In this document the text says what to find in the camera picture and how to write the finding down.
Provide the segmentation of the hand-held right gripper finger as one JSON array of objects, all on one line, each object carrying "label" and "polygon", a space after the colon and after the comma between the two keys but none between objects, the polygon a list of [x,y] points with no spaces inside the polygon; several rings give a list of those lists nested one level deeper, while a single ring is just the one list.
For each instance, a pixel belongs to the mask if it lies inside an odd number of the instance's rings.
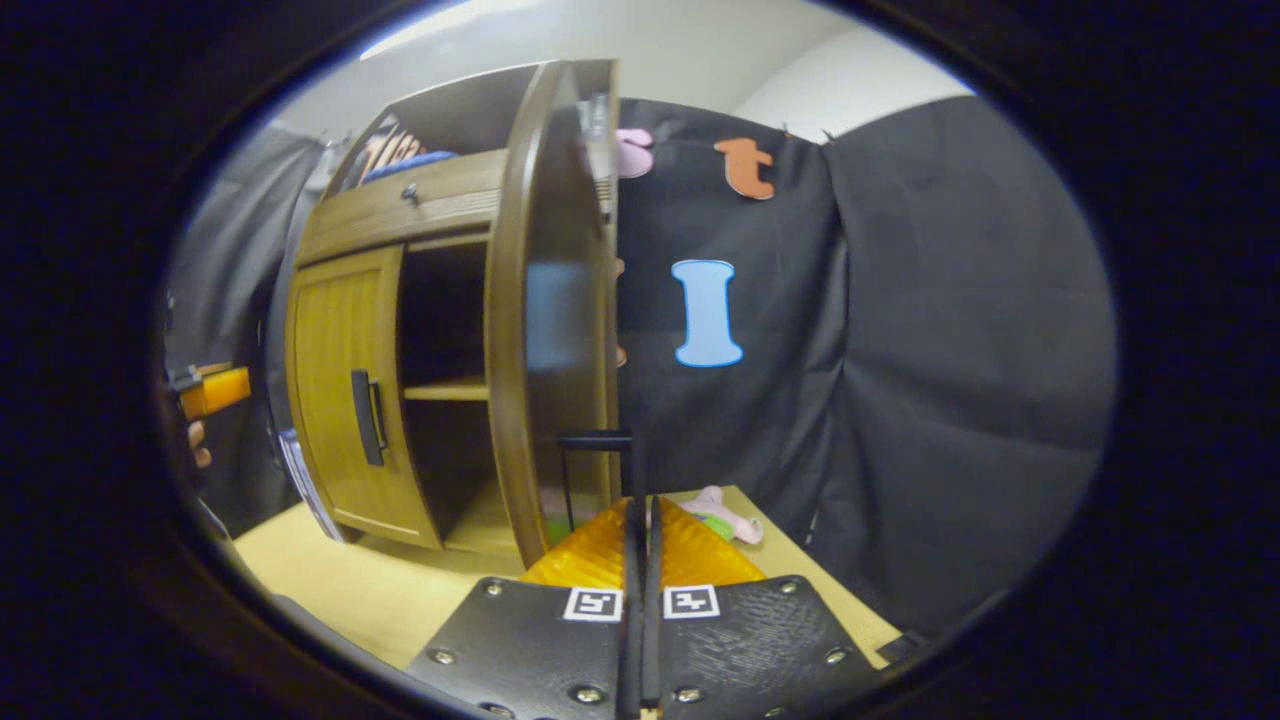
[{"label": "hand-held right gripper finger", "polygon": [[692,514],[650,505],[644,705],[658,720],[826,720],[881,670],[814,583],[768,577]]},{"label": "hand-held right gripper finger", "polygon": [[636,720],[643,703],[645,512],[620,515],[622,585],[484,577],[407,673],[481,720]]}]

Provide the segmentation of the wooden cabinet door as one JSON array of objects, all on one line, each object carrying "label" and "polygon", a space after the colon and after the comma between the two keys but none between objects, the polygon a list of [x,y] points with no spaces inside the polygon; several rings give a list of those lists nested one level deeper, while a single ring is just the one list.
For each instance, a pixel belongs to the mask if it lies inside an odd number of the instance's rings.
[{"label": "wooden cabinet door", "polygon": [[559,438],[614,425],[616,249],[580,119],[572,61],[532,68],[515,114],[486,252],[484,351],[495,473],[520,562],[608,506],[607,460],[575,475]]},{"label": "wooden cabinet door", "polygon": [[402,407],[403,260],[390,246],[296,272],[285,319],[291,411],[319,500],[342,530],[439,550]]}]

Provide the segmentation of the wooden double-door shoe cabinet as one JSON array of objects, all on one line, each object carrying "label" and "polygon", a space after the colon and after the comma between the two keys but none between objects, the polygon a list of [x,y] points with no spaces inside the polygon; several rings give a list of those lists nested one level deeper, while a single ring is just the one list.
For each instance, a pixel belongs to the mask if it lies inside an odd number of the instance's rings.
[{"label": "wooden double-door shoe cabinet", "polygon": [[381,109],[294,254],[306,489],[367,534],[534,565],[620,496],[563,448],[618,424],[616,59],[489,70]]}]

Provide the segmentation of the white paperback book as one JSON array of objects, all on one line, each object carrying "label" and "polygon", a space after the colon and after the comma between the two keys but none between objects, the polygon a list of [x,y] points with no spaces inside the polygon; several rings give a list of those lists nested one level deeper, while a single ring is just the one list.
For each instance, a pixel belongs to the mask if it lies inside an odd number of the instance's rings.
[{"label": "white paperback book", "polygon": [[323,501],[317,497],[317,488],[310,475],[307,464],[303,457],[303,451],[301,447],[300,437],[296,428],[288,428],[278,434],[278,441],[282,448],[283,457],[285,460],[285,466],[289,473],[291,480],[302,498],[303,503],[307,506],[314,520],[321,529],[321,533],[333,539],[334,529],[332,527],[332,519],[325,510]]}]

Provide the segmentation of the pink and green plush toy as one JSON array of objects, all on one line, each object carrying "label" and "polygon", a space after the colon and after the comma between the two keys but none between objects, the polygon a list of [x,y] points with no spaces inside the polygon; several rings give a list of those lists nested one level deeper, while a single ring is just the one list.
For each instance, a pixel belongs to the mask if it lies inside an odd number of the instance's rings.
[{"label": "pink and green plush toy", "polygon": [[692,498],[677,505],[726,542],[756,546],[763,542],[764,527],[759,518],[745,518],[735,512],[724,501],[719,486],[707,486]]}]

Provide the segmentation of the pale blue paperback book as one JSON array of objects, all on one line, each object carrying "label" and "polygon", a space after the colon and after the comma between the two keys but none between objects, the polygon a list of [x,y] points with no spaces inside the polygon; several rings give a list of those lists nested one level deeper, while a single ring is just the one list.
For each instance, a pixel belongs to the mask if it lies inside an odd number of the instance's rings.
[{"label": "pale blue paperback book", "polygon": [[325,509],[323,500],[317,492],[317,487],[310,475],[308,466],[305,461],[303,451],[297,436],[293,430],[289,430],[280,436],[282,448],[285,452],[287,461],[289,465],[289,473],[294,482],[294,487],[300,493],[300,497],[307,505],[310,512],[312,514],[316,523],[320,525],[323,533],[330,539],[338,543],[347,543],[346,534],[340,527],[333,521],[329,511]]}]

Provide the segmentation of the stack of leaning books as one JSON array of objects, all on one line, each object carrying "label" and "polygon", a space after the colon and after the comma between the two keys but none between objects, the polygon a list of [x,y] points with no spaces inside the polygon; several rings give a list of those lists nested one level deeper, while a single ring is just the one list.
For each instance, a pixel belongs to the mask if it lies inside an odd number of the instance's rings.
[{"label": "stack of leaning books", "polygon": [[390,164],[416,158],[425,152],[426,150],[421,141],[407,129],[393,127],[385,133],[375,133],[366,141],[353,164],[356,184],[362,184],[370,174],[383,167],[389,167]]}]

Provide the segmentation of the wooden drawer with black knob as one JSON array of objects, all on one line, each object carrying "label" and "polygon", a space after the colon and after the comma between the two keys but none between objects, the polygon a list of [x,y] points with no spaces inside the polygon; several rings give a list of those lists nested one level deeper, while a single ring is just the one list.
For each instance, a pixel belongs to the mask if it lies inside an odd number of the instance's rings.
[{"label": "wooden drawer with black knob", "polygon": [[508,156],[506,149],[465,155],[323,200],[305,227],[294,264],[489,225]]}]

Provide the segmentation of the folded blue towel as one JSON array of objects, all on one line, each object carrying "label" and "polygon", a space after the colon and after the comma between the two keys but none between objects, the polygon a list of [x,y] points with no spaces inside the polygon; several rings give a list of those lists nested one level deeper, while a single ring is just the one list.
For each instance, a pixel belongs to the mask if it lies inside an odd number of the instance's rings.
[{"label": "folded blue towel", "polygon": [[422,167],[429,167],[429,165],[438,164],[438,163],[442,163],[442,161],[449,161],[451,159],[454,159],[457,156],[458,156],[457,152],[451,152],[451,151],[430,151],[430,152],[422,152],[422,154],[419,154],[419,155],[413,155],[411,158],[401,159],[398,161],[392,161],[392,163],[385,164],[384,167],[379,167],[376,169],[370,170],[361,179],[361,184],[366,184],[366,183],[370,183],[370,182],[374,182],[374,181],[379,181],[379,179],[385,178],[388,176],[399,174],[399,173],[403,173],[403,172],[407,172],[407,170],[413,170],[413,169],[419,169],[419,168],[422,168]]}]

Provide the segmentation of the black backdrop cloth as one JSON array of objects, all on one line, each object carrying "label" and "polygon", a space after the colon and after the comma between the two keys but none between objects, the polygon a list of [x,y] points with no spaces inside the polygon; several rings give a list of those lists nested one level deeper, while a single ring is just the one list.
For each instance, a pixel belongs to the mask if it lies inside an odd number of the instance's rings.
[{"label": "black backdrop cloth", "polygon": [[[620,496],[735,487],[763,541],[805,550],[879,620],[932,639],[1048,552],[1085,495],[1114,400],[1116,329],[1088,220],[988,102],[909,108],[824,143],[620,97]],[[164,369],[247,366],[271,459],[207,512],[238,536],[302,500],[284,320],[335,156],[265,129],[206,190],[160,297]]]}]

